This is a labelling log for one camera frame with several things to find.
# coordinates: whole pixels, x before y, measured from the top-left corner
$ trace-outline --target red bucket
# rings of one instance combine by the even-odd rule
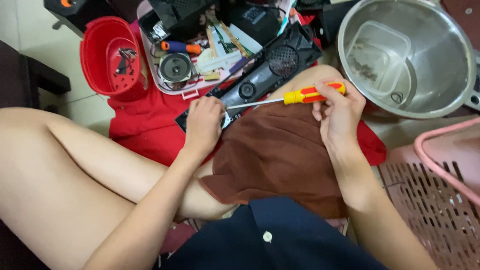
[[[102,17],[86,27],[80,42],[80,61],[88,85],[118,101],[144,97],[148,89],[146,65],[129,24],[118,17]],[[121,67],[124,58],[119,49],[132,49],[136,57],[128,58]]]

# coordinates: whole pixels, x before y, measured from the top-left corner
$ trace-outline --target brown cloth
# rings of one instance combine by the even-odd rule
[[[332,163],[309,104],[264,104],[224,133],[213,175],[200,179],[223,204],[288,196],[324,219],[347,216]]]

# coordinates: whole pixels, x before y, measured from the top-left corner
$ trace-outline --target hand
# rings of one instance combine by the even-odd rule
[[[345,95],[326,83],[340,82],[345,85]],[[315,102],[312,114],[320,124],[322,140],[327,147],[340,147],[345,143],[357,144],[357,126],[365,98],[347,80],[328,78],[315,84],[318,93],[327,98],[323,104]]]
[[[225,107],[215,97],[201,97],[192,101],[183,148],[188,148],[189,152],[198,153],[203,158],[210,154],[222,134],[220,123],[224,115]]]

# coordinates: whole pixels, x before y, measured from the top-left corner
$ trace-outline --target stainless steel bowl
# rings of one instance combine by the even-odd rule
[[[346,53],[366,21],[384,24],[411,41],[398,83],[387,96],[367,90],[347,63]],[[475,54],[470,41],[447,13],[427,0],[360,1],[340,26],[337,48],[343,75],[370,101],[366,108],[376,115],[442,117],[462,106],[475,84]]]

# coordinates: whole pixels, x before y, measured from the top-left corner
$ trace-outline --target pink plastic basket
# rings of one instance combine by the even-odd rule
[[[480,118],[423,133],[378,168],[440,269],[480,269]]]

